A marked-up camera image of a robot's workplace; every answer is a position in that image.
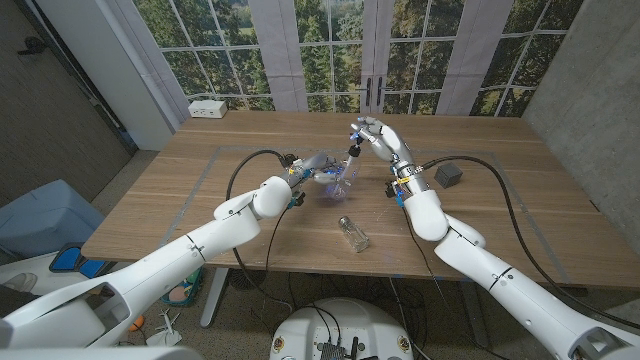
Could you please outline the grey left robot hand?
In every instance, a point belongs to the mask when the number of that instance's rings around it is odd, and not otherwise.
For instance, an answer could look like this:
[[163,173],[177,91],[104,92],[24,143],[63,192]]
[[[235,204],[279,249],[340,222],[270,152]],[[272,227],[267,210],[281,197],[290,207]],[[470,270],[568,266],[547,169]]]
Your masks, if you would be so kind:
[[296,159],[280,175],[291,189],[311,179],[322,185],[350,186],[345,175],[346,165],[335,157],[319,153],[305,159]]

